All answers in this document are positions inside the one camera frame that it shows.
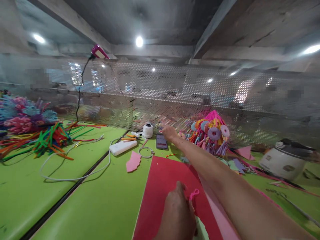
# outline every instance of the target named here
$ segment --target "pink hair dryer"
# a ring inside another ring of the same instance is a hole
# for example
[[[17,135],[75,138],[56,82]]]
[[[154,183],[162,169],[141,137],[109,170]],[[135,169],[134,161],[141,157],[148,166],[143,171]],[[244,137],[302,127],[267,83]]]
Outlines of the pink hair dryer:
[[[91,53],[93,56],[95,56],[96,58],[108,58],[108,55],[104,52],[104,50],[97,44],[95,45],[92,50]]]

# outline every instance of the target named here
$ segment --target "white rice cooker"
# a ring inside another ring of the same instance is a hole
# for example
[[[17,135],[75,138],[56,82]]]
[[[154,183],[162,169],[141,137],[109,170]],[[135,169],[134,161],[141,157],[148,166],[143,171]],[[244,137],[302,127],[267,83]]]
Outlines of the white rice cooker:
[[[259,165],[278,177],[292,181],[302,173],[307,158],[314,150],[285,138],[262,157]]]

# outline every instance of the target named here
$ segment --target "smartphone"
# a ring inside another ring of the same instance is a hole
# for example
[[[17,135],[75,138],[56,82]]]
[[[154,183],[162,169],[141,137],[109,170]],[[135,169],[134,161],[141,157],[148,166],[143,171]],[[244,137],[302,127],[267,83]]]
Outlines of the smartphone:
[[[159,150],[168,150],[167,140],[164,138],[164,135],[156,135],[156,149]]]

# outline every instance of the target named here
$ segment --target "white thread spool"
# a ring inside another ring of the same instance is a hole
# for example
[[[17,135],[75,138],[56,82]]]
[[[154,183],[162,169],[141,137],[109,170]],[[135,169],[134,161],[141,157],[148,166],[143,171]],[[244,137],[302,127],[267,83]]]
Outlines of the white thread spool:
[[[153,135],[153,126],[149,123],[143,126],[142,136],[144,138],[151,138]]]

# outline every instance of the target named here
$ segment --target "perforated metal screen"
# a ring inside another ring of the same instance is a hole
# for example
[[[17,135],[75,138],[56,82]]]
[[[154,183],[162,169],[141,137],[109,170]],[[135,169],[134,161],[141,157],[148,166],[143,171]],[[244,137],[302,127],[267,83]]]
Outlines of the perforated metal screen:
[[[1,56],[7,81],[20,84],[11,91],[51,101],[71,119],[85,62]],[[230,129],[232,147],[271,147],[287,137],[317,148],[319,90],[319,78],[303,74],[96,59],[84,73],[79,117],[133,130],[148,121],[155,131],[160,122],[188,130],[216,109]]]

